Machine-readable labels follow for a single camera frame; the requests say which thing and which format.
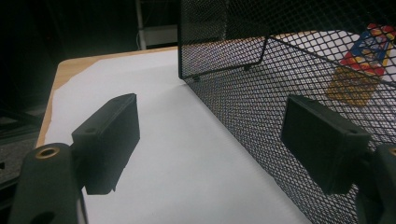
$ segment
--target colorful box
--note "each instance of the colorful box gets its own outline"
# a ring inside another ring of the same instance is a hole
[[[329,98],[349,105],[365,106],[384,76],[396,36],[392,26],[371,23],[335,69],[327,89]]]

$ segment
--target brass screw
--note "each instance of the brass screw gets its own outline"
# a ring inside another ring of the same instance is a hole
[[[35,157],[40,160],[48,159],[56,154],[58,154],[61,150],[58,147],[46,147],[41,149],[39,152],[35,154]]]
[[[390,148],[389,151],[390,151],[390,154],[392,154],[393,156],[396,156],[396,147]]]

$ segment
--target black mesh organizer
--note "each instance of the black mesh organizer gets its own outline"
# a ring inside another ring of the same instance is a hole
[[[396,144],[395,26],[390,1],[182,0],[179,76],[308,219],[354,223],[357,188],[324,195],[281,142],[285,106],[318,100],[370,133],[371,150]],[[365,55],[375,75],[345,60],[374,29],[389,38],[385,56]]]

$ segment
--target wooden tabletop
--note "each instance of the wooden tabletop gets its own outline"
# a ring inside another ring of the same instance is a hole
[[[45,136],[50,126],[50,121],[52,117],[52,98],[53,93],[62,87],[71,77],[77,75],[78,73],[84,71],[86,68],[90,67],[94,63],[98,62],[102,59],[110,59],[110,58],[119,58],[124,56],[138,55],[138,54],[146,54],[146,53],[154,53],[154,52],[162,52],[167,50],[174,50],[177,47],[164,48],[164,49],[147,49],[147,50],[139,50],[133,52],[125,52],[125,53],[117,53],[117,54],[107,54],[100,56],[93,56],[87,58],[77,58],[77,59],[69,59],[59,63],[58,69],[56,71],[55,79],[53,81],[52,89],[49,95],[49,102],[47,104],[46,114],[44,116],[43,123],[41,125],[40,134],[37,139],[37,147],[41,147],[44,145]]]

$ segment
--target wire mesh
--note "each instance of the wire mesh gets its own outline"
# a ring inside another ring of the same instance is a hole
[[[280,141],[286,100],[320,101],[369,132],[372,150],[396,144],[394,29],[383,29],[395,19],[386,1],[183,0],[179,76],[308,219],[354,223],[356,187],[324,195]],[[380,71],[345,63],[369,24],[388,37],[386,60],[362,56]]]

